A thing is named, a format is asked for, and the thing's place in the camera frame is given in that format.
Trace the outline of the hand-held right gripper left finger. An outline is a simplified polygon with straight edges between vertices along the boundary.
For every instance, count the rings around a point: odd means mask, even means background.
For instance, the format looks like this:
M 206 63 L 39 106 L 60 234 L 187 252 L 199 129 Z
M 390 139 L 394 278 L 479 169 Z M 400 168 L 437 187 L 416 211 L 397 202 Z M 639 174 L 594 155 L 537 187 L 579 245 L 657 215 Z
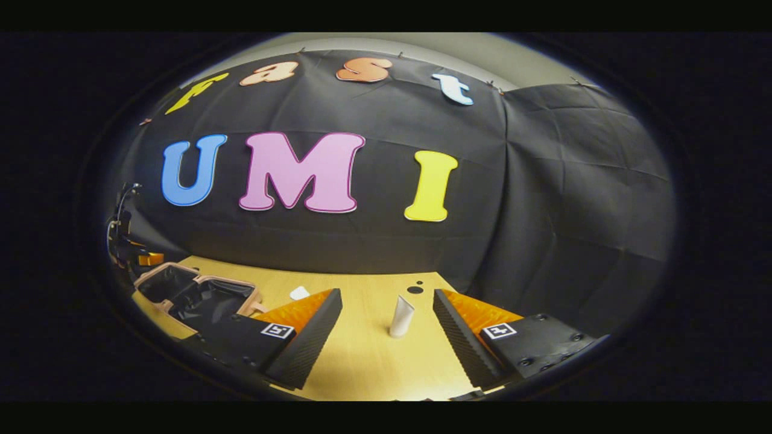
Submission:
M 246 382 L 295 390 L 304 387 L 342 307 L 340 289 L 328 289 L 255 318 L 221 319 L 184 347 Z

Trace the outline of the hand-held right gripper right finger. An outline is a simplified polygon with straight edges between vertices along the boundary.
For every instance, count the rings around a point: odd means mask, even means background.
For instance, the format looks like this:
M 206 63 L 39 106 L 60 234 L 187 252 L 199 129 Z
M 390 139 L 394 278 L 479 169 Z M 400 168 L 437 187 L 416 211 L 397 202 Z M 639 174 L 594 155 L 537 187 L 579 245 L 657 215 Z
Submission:
M 472 386 L 481 389 L 537 376 L 598 340 L 552 315 L 519 316 L 449 289 L 435 290 L 433 310 Z

